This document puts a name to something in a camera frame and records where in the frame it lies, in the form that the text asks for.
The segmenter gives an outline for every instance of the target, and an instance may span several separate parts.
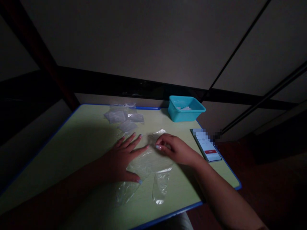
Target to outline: phone screen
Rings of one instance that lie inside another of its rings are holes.
[[[202,131],[203,129],[191,130],[199,148],[201,149],[202,154],[209,162],[221,160],[222,158],[215,149],[214,145],[211,143],[206,133]]]

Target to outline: right hand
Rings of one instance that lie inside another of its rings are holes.
[[[156,148],[179,164],[194,167],[198,162],[204,160],[201,155],[191,149],[183,140],[171,134],[162,134],[156,142]]]

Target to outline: blue plastic basket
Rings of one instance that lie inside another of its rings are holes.
[[[189,106],[191,110],[182,110]],[[194,97],[170,96],[169,115],[173,122],[194,121],[206,108]]]

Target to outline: light green tabletop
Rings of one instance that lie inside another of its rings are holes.
[[[110,125],[103,114],[105,105],[81,105],[62,128],[46,144],[33,161],[0,197],[0,214],[39,194],[82,166],[102,156],[118,139],[118,125]],[[148,135],[164,128],[167,133],[184,140],[201,154],[191,132],[200,128],[197,121],[174,123],[167,109],[138,110],[145,124],[138,124],[137,134]],[[137,147],[146,145],[143,138]],[[234,188],[239,181],[224,160],[211,166]],[[157,205],[152,200],[152,173],[124,205],[115,205],[118,183],[102,185],[69,217],[63,229],[131,229],[202,199],[198,185],[188,168],[174,164],[170,174],[165,202]]]

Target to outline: finger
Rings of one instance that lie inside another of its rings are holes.
[[[137,174],[135,174],[135,173],[133,173],[133,172],[128,172],[128,171],[126,171],[123,180],[124,180],[124,181],[137,182],[137,183],[139,183],[139,184],[142,184],[141,178],[140,178]]]
[[[134,158],[136,158],[138,155],[140,155],[141,153],[145,152],[148,149],[149,145],[146,145],[140,149],[136,149],[134,151],[131,152],[130,156],[131,156],[131,160],[133,160]]]
[[[114,145],[115,148],[120,147],[120,145],[122,144],[123,140],[125,139],[125,136],[123,136],[121,139],[119,139],[116,144]]]
[[[173,152],[164,145],[156,145],[156,148],[164,152],[167,156],[170,156],[171,154],[173,154]]]
[[[129,152],[131,152],[132,150],[134,150],[134,148],[135,148],[135,147],[138,145],[138,143],[141,141],[142,136],[143,136],[143,134],[140,134],[140,135],[138,136],[137,139],[135,139],[133,142],[131,142],[131,143],[127,146],[126,149],[127,149]]]
[[[127,140],[125,140],[125,141],[122,143],[121,147],[122,147],[122,148],[127,147],[127,146],[130,144],[130,142],[133,140],[134,137],[135,137],[135,133],[133,133],[130,137],[128,137]]]
[[[166,142],[170,144],[172,137],[173,135],[170,135],[170,134],[162,134],[156,141],[156,145],[161,145],[161,142]]]

